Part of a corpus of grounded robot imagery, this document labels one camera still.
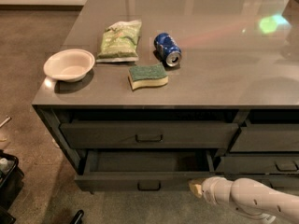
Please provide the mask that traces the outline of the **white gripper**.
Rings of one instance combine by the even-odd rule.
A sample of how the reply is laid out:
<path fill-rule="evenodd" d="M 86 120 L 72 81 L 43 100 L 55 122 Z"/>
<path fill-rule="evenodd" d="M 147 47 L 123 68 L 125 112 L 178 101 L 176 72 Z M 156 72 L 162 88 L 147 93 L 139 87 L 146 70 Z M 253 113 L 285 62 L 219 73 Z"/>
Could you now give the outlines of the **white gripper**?
<path fill-rule="evenodd" d="M 230 203 L 233 182 L 224 177 L 213 176 L 204 179 L 192 179 L 188 182 L 190 191 L 197 197 L 214 205 L 228 205 Z"/>

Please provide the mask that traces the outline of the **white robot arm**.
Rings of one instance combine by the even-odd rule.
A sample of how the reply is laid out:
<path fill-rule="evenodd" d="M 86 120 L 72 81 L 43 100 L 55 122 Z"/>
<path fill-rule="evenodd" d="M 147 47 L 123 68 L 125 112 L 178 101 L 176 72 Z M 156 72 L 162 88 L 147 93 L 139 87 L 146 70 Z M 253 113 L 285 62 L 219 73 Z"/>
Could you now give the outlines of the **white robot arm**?
<path fill-rule="evenodd" d="M 212 176 L 189 181 L 191 192 L 207 203 L 228 207 L 240 216 L 261 224 L 271 224 L 277 217 L 299 224 L 299 197 L 280 192 L 248 178 L 235 181 Z"/>

